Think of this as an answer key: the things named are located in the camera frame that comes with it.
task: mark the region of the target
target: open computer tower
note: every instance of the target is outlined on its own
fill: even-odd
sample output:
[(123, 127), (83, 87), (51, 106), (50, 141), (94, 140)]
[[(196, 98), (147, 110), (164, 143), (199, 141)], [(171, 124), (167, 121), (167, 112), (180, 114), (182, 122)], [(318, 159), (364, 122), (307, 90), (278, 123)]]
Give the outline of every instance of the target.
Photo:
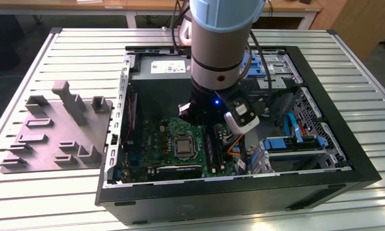
[(263, 56), (274, 91), (256, 52), (240, 85), (255, 105), (271, 94), (270, 107), (235, 142), (226, 124), (178, 118), (190, 57), (127, 47), (96, 197), (124, 224), (312, 208), (382, 179), (299, 48)]

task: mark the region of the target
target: floor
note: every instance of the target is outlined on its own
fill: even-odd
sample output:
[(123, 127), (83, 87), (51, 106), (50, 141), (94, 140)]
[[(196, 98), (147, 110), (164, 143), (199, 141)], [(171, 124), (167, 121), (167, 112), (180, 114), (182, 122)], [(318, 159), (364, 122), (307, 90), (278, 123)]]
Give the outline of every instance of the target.
[[(152, 18), (151, 23), (143, 16), (138, 16), (138, 26), (160, 28), (162, 26), (170, 26), (170, 17), (160, 16)], [(35, 56), (40, 50), (42, 44), (47, 38), (48, 32), (52, 27), (75, 27), (75, 28), (104, 28), (116, 27), (127, 28), (127, 21), (123, 16), (43, 16), (44, 23), (38, 25), (34, 17), (28, 15), (18, 16), (19, 23), (26, 32), (23, 40), (14, 44), (15, 49), (22, 57), (20, 64), (18, 67), (7, 72), (0, 72), (0, 76), (24, 76), (27, 73), (31, 63), (34, 62)], [(366, 65), (374, 75), (378, 77), (380, 83), (385, 87), (385, 48), (380, 45), (374, 53), (371, 54)], [(14, 97), (18, 90), (23, 77), (10, 77), (0, 79), (0, 116), (7, 108), (7, 105)]]

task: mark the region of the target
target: motherboard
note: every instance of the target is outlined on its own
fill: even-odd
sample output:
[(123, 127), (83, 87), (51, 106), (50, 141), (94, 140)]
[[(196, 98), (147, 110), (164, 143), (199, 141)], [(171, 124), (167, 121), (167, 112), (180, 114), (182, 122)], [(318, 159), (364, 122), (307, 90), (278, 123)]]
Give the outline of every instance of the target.
[[(223, 124), (215, 129), (220, 145), (227, 147), (230, 142), (224, 138), (231, 132)], [(210, 167), (203, 132), (202, 126), (191, 126), (180, 118), (144, 120), (142, 147), (128, 153), (127, 159), (132, 181), (235, 176), (236, 163), (234, 158), (227, 158), (227, 150), (222, 169)]]

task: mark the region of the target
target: wooden table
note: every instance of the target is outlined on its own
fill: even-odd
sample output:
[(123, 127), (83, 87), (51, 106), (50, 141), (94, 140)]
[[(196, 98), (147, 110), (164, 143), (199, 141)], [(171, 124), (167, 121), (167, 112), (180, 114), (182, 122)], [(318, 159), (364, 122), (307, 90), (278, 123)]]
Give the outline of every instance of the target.
[[(310, 29), (323, 10), (316, 0), (307, 5), (299, 1), (272, 0), (274, 17), (302, 17), (299, 29)], [(128, 27), (136, 28), (136, 15), (172, 15), (175, 0), (104, 0), (82, 4), (76, 0), (0, 0), (0, 14), (27, 15), (126, 15)], [(268, 16), (266, 5), (262, 16)]]

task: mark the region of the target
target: table leg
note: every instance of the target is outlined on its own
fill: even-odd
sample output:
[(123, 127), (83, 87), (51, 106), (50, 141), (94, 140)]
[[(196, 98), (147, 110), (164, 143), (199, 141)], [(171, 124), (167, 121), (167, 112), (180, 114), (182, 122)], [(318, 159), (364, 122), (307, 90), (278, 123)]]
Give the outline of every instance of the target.
[(38, 24), (43, 23), (43, 20), (42, 20), (43, 16), (42, 15), (34, 15), (34, 18), (35, 18), (35, 21)]
[(128, 28), (138, 28), (136, 15), (136, 11), (126, 11)]
[(298, 27), (299, 30), (310, 30), (310, 27), (315, 21), (316, 12), (308, 12), (303, 17), (302, 23)]

